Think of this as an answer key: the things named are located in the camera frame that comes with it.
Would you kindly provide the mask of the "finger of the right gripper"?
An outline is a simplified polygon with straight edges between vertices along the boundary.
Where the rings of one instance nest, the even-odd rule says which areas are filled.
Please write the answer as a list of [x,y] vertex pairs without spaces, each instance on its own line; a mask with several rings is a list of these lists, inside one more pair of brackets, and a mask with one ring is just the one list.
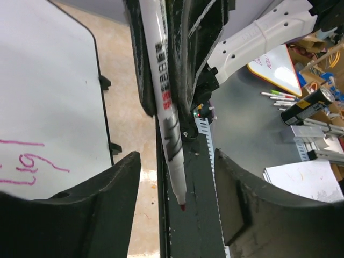
[[167,1],[172,97],[181,126],[192,126],[193,110],[219,87],[207,61],[228,22],[228,1]]
[[156,115],[151,67],[138,0],[126,0],[125,12],[130,26],[140,104],[146,115]]

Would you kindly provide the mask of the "white whiteboard black frame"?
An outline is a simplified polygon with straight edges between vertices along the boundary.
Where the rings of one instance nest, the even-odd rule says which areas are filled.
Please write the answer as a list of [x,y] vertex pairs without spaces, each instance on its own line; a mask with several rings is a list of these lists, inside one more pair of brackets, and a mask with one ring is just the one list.
[[95,38],[49,1],[1,1],[1,191],[46,199],[113,164]]

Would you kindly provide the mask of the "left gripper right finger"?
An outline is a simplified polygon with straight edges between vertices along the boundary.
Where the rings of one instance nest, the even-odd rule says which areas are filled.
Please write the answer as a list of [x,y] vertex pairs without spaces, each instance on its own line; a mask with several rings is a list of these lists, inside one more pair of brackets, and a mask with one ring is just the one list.
[[343,202],[322,203],[284,191],[219,149],[214,174],[231,257],[343,257]]

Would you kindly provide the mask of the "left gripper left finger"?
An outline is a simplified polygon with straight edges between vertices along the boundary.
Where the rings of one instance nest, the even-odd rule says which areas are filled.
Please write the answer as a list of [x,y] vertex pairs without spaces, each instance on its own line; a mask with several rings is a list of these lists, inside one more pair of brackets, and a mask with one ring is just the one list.
[[131,152],[49,199],[1,193],[1,257],[126,257],[140,170]]

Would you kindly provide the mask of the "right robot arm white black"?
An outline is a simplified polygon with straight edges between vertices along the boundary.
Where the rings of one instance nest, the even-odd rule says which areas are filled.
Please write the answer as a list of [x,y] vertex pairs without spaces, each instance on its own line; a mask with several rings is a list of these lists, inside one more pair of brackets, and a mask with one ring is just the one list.
[[343,1],[281,1],[226,40],[233,1],[125,1],[142,108],[160,120],[191,118],[205,66],[225,82],[273,48],[343,23]]

